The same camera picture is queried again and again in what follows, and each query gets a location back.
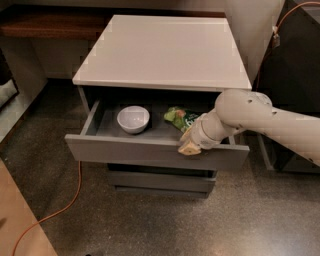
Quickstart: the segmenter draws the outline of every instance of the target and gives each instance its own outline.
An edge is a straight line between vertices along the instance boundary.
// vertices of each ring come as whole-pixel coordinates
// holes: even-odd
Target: power cord
[[[69,209],[74,204],[74,202],[78,198],[78,195],[79,195],[79,192],[80,192],[80,188],[81,188],[81,182],[82,182],[81,161],[79,161],[79,164],[78,164],[78,174],[79,174],[78,189],[77,189],[77,192],[76,192],[74,198],[72,199],[72,201],[66,207],[64,207],[63,209],[61,209],[61,210],[59,210],[59,211],[57,211],[57,212],[55,212],[55,213],[53,213],[53,214],[51,214],[51,215],[49,215],[49,216],[47,216],[45,218],[39,220],[38,222],[36,222],[36,223],[32,224],[30,227],[28,227],[24,232],[22,232],[21,235],[19,236],[19,238],[17,239],[15,245],[14,245],[14,248],[13,248],[12,254],[11,254],[12,256],[15,255],[17,247],[19,245],[19,242],[21,241],[21,239],[24,237],[24,235],[27,232],[29,232],[33,227],[39,225],[40,223],[42,223],[42,222],[44,222],[44,221],[46,221],[48,219],[51,219],[51,218],[57,216],[58,214],[66,211],[67,209]]]
[[[272,49],[274,49],[275,47],[278,47],[280,45],[280,36],[279,36],[279,29],[282,26],[284,20],[291,14],[293,13],[295,10],[297,10],[298,8],[305,6],[305,5],[320,5],[320,2],[304,2],[301,4],[298,4],[297,6],[295,6],[294,8],[292,8],[290,11],[288,11],[283,17],[282,19],[279,21],[277,26],[273,27],[273,41],[272,41],[272,48],[271,50],[266,53],[266,55],[264,56],[264,58],[261,61],[259,70],[258,70],[258,75],[257,75],[257,83],[256,83],[256,91],[258,91],[258,87],[259,87],[259,83],[260,83],[260,73],[261,73],[261,67],[262,64],[264,63],[264,61],[270,56]]]

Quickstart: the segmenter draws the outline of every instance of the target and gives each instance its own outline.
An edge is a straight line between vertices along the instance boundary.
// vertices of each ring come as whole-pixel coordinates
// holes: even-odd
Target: wooden shelf
[[[1,12],[0,36],[95,41],[114,14],[225,17],[220,12],[12,5]]]

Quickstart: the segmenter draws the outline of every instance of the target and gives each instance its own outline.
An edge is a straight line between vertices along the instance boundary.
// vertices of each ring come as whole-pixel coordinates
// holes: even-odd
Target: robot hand
[[[215,108],[203,114],[181,138],[184,155],[212,149],[224,138],[245,130],[261,133],[320,166],[320,119],[274,108],[262,93],[230,89]]]

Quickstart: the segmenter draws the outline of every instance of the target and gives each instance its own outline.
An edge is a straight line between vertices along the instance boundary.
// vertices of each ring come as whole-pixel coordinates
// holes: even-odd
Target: white tabletop
[[[115,15],[73,83],[195,91],[251,90],[225,18]]]

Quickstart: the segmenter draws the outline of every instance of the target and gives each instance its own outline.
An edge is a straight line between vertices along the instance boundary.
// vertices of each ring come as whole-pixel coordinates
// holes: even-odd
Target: concrete floor
[[[49,83],[1,150],[40,219],[73,198],[77,162],[65,141],[85,120],[70,82]],[[103,164],[83,163],[76,203],[42,224],[59,256],[296,256],[320,252],[320,176],[267,171],[257,138],[239,172],[218,172],[208,199],[115,192]]]

